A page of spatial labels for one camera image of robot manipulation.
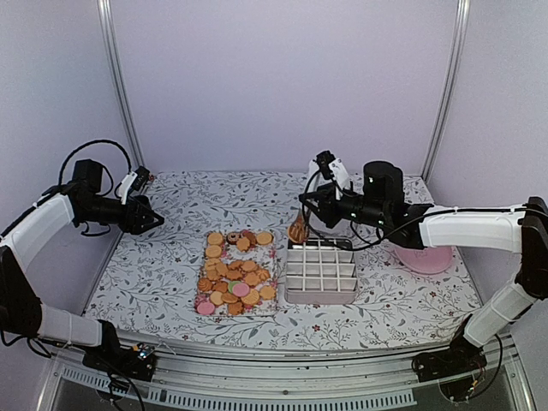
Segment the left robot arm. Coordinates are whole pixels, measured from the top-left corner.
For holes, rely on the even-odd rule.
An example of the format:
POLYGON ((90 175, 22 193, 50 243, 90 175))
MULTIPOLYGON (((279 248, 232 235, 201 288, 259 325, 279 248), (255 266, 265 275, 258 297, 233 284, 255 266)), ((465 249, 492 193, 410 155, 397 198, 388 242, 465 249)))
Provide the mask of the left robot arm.
POLYGON ((48 189, 2 233, 1 329, 30 341, 80 349, 84 366, 149 380, 157 361, 151 346, 141 342, 125 347, 111 322, 46 305, 27 279, 27 269, 36 257, 69 225, 98 223, 141 235, 164 223, 140 194, 149 180, 147 168, 130 170, 112 198, 101 192, 103 172, 97 161, 77 161, 69 182, 48 189))

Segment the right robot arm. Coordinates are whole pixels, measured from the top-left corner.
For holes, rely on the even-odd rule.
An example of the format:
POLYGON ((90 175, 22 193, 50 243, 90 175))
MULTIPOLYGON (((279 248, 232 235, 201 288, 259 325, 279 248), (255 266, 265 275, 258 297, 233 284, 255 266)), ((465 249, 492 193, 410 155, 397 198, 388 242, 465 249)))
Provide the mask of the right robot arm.
POLYGON ((399 247, 498 249, 521 256, 521 267, 480 309, 466 317, 447 349, 416 355, 419 381, 447 378, 485 366, 483 347, 536 301, 547 297, 547 205, 531 197, 523 205, 494 208, 410 204, 404 198, 402 171, 385 161, 363 167, 363 192, 340 159, 321 152, 308 166, 299 201, 304 217, 314 214, 329 229, 340 221, 382 232, 381 240, 399 247))

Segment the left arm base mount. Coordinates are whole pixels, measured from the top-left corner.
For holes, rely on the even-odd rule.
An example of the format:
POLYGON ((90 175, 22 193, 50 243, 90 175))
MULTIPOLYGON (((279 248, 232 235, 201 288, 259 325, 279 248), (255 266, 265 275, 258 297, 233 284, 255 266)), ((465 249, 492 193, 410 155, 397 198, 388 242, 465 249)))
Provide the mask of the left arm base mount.
POLYGON ((84 347, 82 364, 102 372, 121 377, 151 382, 156 369, 157 357, 142 343, 132 348, 121 346, 84 347))

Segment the metal serving tongs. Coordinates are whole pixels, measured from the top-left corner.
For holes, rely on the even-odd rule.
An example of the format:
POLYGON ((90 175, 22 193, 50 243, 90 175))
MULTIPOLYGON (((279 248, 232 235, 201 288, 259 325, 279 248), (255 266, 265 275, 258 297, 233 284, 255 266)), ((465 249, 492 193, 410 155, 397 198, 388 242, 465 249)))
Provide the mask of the metal serving tongs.
POLYGON ((301 208, 295 220, 287 229, 288 238, 294 244, 303 244, 309 237, 309 228, 306 222, 307 211, 301 208))

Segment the metal divided cookie tin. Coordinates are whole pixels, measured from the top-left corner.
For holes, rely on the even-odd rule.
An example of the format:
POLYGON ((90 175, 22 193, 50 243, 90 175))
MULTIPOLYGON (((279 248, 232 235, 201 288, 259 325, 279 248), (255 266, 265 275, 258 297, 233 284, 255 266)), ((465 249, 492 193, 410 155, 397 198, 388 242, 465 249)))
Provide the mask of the metal divided cookie tin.
POLYGON ((358 295, 351 241, 308 238, 288 242, 284 298, 298 305, 346 305, 358 295))

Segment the swirl orange cookie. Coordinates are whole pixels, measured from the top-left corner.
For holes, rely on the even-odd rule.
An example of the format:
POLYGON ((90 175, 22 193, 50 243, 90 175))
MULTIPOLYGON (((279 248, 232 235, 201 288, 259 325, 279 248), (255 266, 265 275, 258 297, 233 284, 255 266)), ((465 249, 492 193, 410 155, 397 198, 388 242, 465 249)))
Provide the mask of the swirl orange cookie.
POLYGON ((212 290, 213 283, 208 278, 201 278, 197 283, 197 288, 200 293, 209 292, 212 290))

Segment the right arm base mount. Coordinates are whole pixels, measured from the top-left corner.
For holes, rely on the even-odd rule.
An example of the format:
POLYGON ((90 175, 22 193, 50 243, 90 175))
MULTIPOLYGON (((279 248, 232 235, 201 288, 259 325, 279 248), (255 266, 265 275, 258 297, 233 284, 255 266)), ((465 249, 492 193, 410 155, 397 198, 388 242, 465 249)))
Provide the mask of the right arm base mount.
POLYGON ((447 348, 417 354, 411 368, 418 380, 438 381, 442 395, 452 402, 465 402, 485 376, 487 360, 476 348, 447 348))

